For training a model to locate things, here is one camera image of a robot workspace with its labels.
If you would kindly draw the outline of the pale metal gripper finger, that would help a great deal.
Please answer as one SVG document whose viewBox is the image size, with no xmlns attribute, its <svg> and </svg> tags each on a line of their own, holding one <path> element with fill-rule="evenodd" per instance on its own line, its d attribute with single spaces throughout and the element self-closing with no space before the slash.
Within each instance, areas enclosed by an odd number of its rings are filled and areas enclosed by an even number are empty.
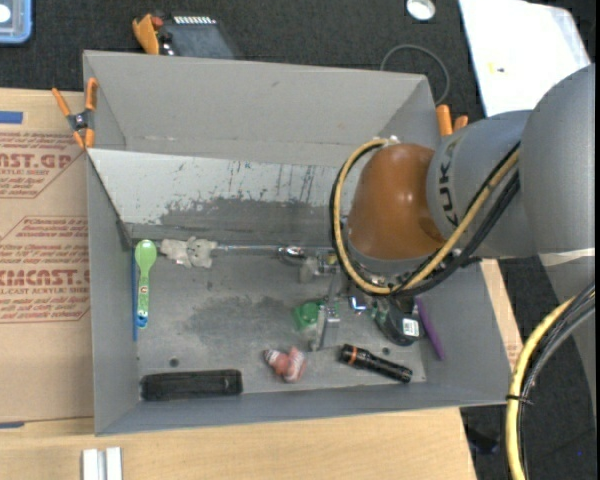
<svg viewBox="0 0 600 480">
<path fill-rule="evenodd" d="M 316 352 L 336 346 L 340 322 L 339 312 L 335 307 L 319 304 L 316 322 L 309 329 L 309 350 Z"/>
<path fill-rule="evenodd" d="M 338 272 L 338 258 L 335 253 L 319 254 L 306 258 L 299 268 L 299 282 L 309 283 L 318 277 Z"/>
</svg>

